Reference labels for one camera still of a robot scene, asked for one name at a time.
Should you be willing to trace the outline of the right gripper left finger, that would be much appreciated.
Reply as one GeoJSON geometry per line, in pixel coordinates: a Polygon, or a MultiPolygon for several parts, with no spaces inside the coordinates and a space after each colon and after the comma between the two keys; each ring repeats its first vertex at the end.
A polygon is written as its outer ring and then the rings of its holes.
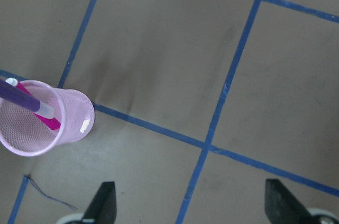
{"type": "Polygon", "coordinates": [[[115,182],[103,182],[81,218],[81,223],[115,223],[116,218],[115,182]]]}

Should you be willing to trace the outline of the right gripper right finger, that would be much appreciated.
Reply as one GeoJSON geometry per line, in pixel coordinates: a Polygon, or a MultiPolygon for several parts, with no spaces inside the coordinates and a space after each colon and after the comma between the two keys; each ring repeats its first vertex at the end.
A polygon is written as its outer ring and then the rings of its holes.
{"type": "Polygon", "coordinates": [[[264,211],[270,223],[314,223],[311,214],[279,179],[265,180],[264,211]]]}

